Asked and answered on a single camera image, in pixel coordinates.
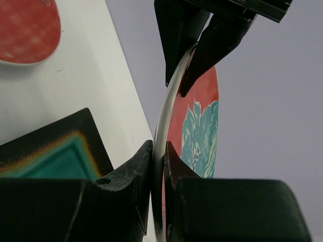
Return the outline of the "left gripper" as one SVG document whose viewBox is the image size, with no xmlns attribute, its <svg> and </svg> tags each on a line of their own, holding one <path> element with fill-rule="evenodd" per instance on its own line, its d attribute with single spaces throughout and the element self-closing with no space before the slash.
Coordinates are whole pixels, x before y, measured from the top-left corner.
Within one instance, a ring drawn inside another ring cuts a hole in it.
<svg viewBox="0 0 323 242">
<path fill-rule="evenodd" d="M 213 13 L 202 32 L 184 74 L 180 94 L 185 97 L 199 77 L 230 54 L 242 41 L 257 15 L 279 23 L 292 1 L 189 1 Z"/>
</svg>

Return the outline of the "red teal round plate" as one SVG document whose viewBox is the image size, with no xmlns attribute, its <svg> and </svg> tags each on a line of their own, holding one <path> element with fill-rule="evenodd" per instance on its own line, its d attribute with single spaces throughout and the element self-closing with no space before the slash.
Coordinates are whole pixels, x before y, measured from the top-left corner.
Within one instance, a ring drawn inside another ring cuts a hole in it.
<svg viewBox="0 0 323 242">
<path fill-rule="evenodd" d="M 157 241 L 167 240 L 164 180 L 167 142 L 172 143 L 175 154 L 200 177 L 213 178 L 216 167 L 219 85 L 215 67 L 199 77 L 185 97 L 180 95 L 194 52 L 193 47 L 189 48 L 172 74 L 154 135 L 151 200 Z"/>
<path fill-rule="evenodd" d="M 61 39 L 55 1 L 1 1 L 1 63 L 30 66 L 48 60 Z"/>
</svg>

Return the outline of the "black green square plate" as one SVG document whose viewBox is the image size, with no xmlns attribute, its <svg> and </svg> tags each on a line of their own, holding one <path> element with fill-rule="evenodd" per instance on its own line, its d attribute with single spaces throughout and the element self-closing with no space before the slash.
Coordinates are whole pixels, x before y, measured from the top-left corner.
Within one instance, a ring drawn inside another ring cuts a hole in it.
<svg viewBox="0 0 323 242">
<path fill-rule="evenodd" d="M 1 145 L 1 177 L 85 178 L 114 170 L 89 108 Z"/>
</svg>

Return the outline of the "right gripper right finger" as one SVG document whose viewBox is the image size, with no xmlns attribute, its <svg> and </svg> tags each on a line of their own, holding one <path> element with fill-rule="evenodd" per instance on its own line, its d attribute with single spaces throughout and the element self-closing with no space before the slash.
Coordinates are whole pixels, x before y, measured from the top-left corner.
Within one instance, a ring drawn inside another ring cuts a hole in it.
<svg viewBox="0 0 323 242">
<path fill-rule="evenodd" d="M 296 196 L 281 180 L 201 178 L 166 144 L 166 241 L 311 241 Z"/>
</svg>

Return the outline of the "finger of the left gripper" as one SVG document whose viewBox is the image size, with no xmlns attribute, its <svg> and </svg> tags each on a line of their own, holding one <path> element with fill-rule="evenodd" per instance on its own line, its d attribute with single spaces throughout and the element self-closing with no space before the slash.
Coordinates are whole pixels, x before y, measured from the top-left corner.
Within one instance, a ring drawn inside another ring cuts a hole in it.
<svg viewBox="0 0 323 242">
<path fill-rule="evenodd" d="M 154 10 L 166 62 L 166 85 L 186 51 L 196 42 L 210 12 L 188 1 L 155 0 Z"/>
</svg>

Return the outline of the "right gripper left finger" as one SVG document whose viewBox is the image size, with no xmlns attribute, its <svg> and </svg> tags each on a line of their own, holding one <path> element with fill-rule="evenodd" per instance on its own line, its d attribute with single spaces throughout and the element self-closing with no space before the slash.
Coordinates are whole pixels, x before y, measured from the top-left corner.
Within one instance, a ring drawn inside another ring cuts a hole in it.
<svg viewBox="0 0 323 242">
<path fill-rule="evenodd" d="M 98 179 L 1 179 L 1 241 L 142 241 L 152 141 Z"/>
</svg>

